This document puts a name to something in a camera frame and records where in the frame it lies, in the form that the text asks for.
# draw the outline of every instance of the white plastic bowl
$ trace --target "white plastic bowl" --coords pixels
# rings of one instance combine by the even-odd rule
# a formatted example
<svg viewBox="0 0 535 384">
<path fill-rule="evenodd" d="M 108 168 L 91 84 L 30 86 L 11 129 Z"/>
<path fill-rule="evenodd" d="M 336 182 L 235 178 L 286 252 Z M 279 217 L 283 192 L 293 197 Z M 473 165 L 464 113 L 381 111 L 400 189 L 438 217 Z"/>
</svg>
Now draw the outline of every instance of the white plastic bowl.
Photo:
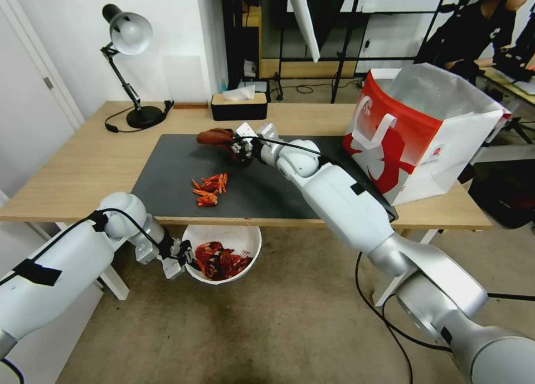
<svg viewBox="0 0 535 384">
<path fill-rule="evenodd" d="M 186 270 L 193 278 L 210 285 L 220 285 L 243 277 L 255 263 L 262 247 L 262 234 L 257 226 L 188 225 L 182 240 L 191 242 L 194 255 L 198 245 L 213 241 L 221 242 L 225 248 L 234 249 L 234 254 L 249 252 L 249 256 L 252 257 L 249 265 L 239 274 L 226 280 L 213 281 L 206 278 L 202 272 L 186 265 Z"/>
</svg>

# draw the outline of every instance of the crayfish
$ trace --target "crayfish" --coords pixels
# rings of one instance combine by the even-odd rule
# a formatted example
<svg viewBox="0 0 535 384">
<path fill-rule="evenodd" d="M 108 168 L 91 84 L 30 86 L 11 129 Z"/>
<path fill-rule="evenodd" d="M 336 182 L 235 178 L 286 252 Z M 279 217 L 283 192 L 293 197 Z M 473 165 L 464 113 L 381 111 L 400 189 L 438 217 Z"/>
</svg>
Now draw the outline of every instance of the crayfish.
<svg viewBox="0 0 535 384">
<path fill-rule="evenodd" d="M 215 206 L 217 204 L 217 195 L 220 195 L 223 192 L 227 193 L 226 185 L 228 181 L 228 174 L 225 172 L 214 175 L 208 179 L 201 178 L 201 180 L 202 184 L 199 185 L 195 179 L 191 179 L 193 186 L 195 186 L 193 193 L 201 196 L 197 198 L 197 205 L 199 207 Z"/>
<path fill-rule="evenodd" d="M 225 249 L 221 242 L 207 242 L 195 250 L 197 264 L 206 278 L 221 281 L 244 270 L 252 261 L 249 252 L 234 254 L 234 249 Z"/>
</svg>

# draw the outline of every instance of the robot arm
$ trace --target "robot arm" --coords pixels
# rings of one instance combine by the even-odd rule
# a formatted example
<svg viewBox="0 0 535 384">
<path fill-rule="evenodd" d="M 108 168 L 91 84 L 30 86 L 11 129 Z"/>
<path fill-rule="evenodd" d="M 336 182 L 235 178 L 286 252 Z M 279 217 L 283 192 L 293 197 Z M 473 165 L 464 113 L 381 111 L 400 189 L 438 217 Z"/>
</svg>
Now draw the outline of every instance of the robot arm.
<svg viewBox="0 0 535 384">
<path fill-rule="evenodd" d="M 363 252 L 390 276 L 415 271 L 396 291 L 416 325 L 442 345 L 470 383 L 528 383 L 535 377 L 535 342 L 499 327 L 482 327 L 471 318 L 488 296 L 479 283 L 449 256 L 432 245 L 396 234 L 386 211 L 341 167 L 312 152 L 267 142 L 280 142 L 273 124 L 257 134 L 243 124 L 236 130 L 246 149 L 296 185 L 307 203 L 336 236 Z M 241 139 L 240 137 L 258 139 Z M 294 140 L 319 153 L 310 140 Z"/>
<path fill-rule="evenodd" d="M 135 245 L 140 263 L 157 257 L 167 278 L 191 261 L 189 242 L 172 239 L 134 195 L 113 193 L 100 210 L 90 216 L 94 221 L 84 219 L 58 233 L 0 281 L 0 359 L 25 335 L 61 315 L 111 264 L 122 239 Z"/>
</svg>

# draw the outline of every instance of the shopping bag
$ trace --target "shopping bag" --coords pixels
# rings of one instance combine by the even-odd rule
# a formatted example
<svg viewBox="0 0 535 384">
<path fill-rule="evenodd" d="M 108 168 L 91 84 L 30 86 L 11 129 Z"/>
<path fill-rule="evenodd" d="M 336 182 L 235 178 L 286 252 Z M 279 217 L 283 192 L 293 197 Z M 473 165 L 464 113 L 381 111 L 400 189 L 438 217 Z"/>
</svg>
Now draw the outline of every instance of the shopping bag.
<svg viewBox="0 0 535 384">
<path fill-rule="evenodd" d="M 508 116 L 475 86 L 435 66 L 372 69 L 343 146 L 397 205 L 446 193 Z"/>
</svg>

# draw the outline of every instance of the cutting mat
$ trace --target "cutting mat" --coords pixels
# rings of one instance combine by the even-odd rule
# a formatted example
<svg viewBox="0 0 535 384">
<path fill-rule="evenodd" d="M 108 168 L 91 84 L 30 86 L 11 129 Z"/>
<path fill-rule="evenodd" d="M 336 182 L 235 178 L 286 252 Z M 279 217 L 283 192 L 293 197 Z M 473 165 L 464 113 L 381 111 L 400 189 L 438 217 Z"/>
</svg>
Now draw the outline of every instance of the cutting mat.
<svg viewBox="0 0 535 384">
<path fill-rule="evenodd" d="M 366 175 L 342 149 L 342 137 L 284 136 L 285 140 L 311 139 L 322 153 L 340 165 L 366 190 L 378 199 L 391 215 L 390 206 Z M 276 169 L 254 161 L 248 167 L 231 166 L 222 149 L 199 145 L 196 135 L 165 134 L 154 147 L 132 193 L 143 200 L 147 212 L 167 217 L 220 218 L 288 218 L 318 219 L 295 186 Z M 197 207 L 191 192 L 191 178 L 227 172 L 227 194 L 222 194 L 216 207 Z"/>
</svg>

